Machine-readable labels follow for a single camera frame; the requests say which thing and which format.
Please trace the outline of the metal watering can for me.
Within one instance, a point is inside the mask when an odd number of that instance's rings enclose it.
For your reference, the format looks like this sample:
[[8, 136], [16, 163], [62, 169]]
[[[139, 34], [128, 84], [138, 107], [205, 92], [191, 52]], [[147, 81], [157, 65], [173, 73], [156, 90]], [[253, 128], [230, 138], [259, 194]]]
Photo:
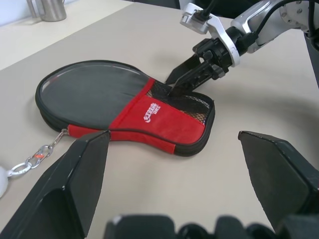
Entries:
[[33, 18], [47, 22], [62, 21], [67, 18], [64, 0], [26, 0]]

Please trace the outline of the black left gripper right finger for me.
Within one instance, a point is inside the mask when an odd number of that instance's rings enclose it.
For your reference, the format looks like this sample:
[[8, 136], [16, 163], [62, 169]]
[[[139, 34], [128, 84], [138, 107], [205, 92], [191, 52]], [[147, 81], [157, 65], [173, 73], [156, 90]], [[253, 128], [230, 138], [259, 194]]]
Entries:
[[238, 134], [251, 184], [273, 229], [288, 215], [319, 214], [319, 171], [288, 141]]

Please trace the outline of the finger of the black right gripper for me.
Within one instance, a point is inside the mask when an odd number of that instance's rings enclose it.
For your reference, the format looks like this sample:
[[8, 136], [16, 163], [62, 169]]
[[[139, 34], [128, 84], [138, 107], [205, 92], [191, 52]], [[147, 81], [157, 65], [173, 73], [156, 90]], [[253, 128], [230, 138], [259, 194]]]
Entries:
[[191, 56], [186, 61], [175, 67], [172, 72], [169, 74], [165, 84], [172, 85], [177, 82], [177, 80], [182, 77], [184, 74], [194, 69], [196, 66], [200, 65], [200, 58], [196, 55]]
[[206, 71], [208, 64], [202, 63], [180, 77], [169, 92], [170, 97], [182, 96], [192, 92], [201, 84], [211, 79], [211, 75]]

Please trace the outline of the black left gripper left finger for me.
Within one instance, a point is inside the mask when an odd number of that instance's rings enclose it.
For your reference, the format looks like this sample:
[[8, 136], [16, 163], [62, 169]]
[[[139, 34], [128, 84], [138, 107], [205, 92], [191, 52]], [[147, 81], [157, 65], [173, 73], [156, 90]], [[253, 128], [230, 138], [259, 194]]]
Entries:
[[110, 133], [75, 140], [39, 178], [0, 239], [85, 239], [100, 198]]

